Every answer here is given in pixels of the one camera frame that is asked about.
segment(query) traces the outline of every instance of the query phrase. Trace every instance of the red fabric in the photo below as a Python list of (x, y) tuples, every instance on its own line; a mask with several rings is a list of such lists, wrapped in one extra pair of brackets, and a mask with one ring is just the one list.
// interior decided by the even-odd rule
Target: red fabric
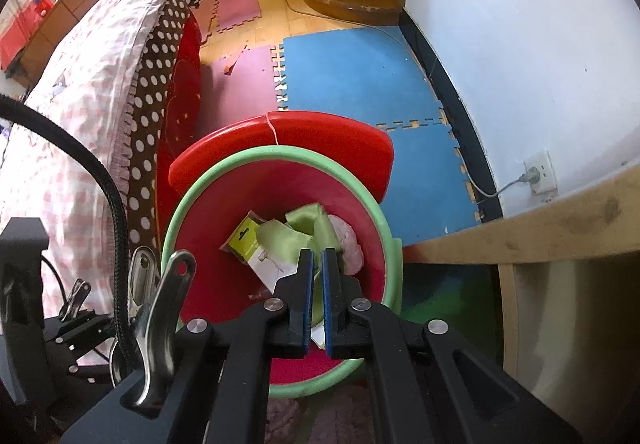
[(51, 0), (31, 0), (29, 5), (15, 17), (0, 38), (0, 68), (5, 70), (18, 51), (27, 45), (29, 38), (37, 31), (44, 17), (40, 13), (53, 8)]
[[(316, 168), (298, 162), (267, 160), (245, 164), (213, 181), (186, 214), (175, 247), (190, 250), (198, 262), (181, 317), (213, 323), (233, 319), (251, 305), (249, 295), (260, 288), (254, 272), (235, 256), (220, 250), (249, 210), (262, 218), (285, 221), (284, 213), (320, 202), (329, 214), (348, 222), (364, 254), (358, 273), (362, 292), (380, 301), (385, 287), (385, 257), (373, 220), (349, 189)], [(316, 377), (337, 366), (320, 350), (295, 364), (274, 360), (271, 383)]]
[[(280, 144), (316, 151), (351, 171), (382, 202), (391, 177), (394, 147), (385, 132), (321, 112), (270, 112)], [(215, 163), (238, 151), (275, 144), (264, 116), (221, 128), (185, 150), (169, 168), (169, 183), (184, 195)]]
[(200, 29), (193, 14), (182, 30), (174, 75), (165, 102), (156, 173), (156, 218), (160, 244), (181, 197), (169, 186), (169, 168), (175, 155), (191, 144), (200, 110)]

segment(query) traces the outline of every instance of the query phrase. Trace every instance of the green cloth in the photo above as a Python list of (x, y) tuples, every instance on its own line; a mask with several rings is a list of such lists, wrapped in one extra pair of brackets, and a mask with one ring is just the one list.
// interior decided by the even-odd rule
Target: green cloth
[(285, 214), (287, 223), (268, 220), (256, 229), (258, 243), (271, 256), (290, 265), (297, 265), (302, 249), (314, 252), (314, 298), (311, 326), (322, 321), (322, 279), (320, 254), (327, 248), (342, 250), (338, 236), (324, 208), (317, 202)]

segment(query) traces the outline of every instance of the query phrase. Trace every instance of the metal screw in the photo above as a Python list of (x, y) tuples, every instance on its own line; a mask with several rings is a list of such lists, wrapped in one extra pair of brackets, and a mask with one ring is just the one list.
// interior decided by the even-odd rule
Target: metal screw
[(284, 307), (284, 302), (280, 298), (269, 298), (264, 301), (263, 305), (265, 309), (275, 312)]
[(363, 312), (371, 308), (371, 302), (367, 298), (356, 298), (351, 302), (351, 308)]
[(449, 325), (447, 325), (446, 321), (443, 321), (441, 319), (432, 319), (431, 321), (429, 321), (427, 328), (429, 329), (429, 332), (431, 332), (431, 334), (440, 335), (449, 330)]
[(193, 334), (200, 334), (207, 328), (207, 322), (202, 318), (194, 318), (187, 323), (187, 330)]

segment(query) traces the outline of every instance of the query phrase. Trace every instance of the white string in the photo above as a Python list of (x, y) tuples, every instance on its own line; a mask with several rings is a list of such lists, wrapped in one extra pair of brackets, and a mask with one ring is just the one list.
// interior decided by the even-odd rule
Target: white string
[(280, 143), (278, 142), (278, 134), (276, 134), (276, 129), (273, 127), (273, 125), (271, 124), (271, 121), (269, 120), (269, 113), (267, 112), (266, 114), (264, 114), (264, 116), (267, 118), (267, 124), (269, 125), (269, 128), (271, 128), (271, 131), (273, 132), (273, 138), (276, 140), (276, 145), (280, 145)]

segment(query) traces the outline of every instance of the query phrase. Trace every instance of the polka dot fabric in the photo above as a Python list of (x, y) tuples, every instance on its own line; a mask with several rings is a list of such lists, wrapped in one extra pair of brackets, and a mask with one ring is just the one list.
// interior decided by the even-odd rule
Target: polka dot fabric
[(189, 7), (200, 0), (167, 0), (160, 10), (159, 23), (146, 39), (138, 64), (138, 86), (133, 99), (127, 223), (129, 249), (151, 247), (159, 256), (156, 229), (156, 161), (164, 130), (166, 97), (169, 92), (178, 47)]

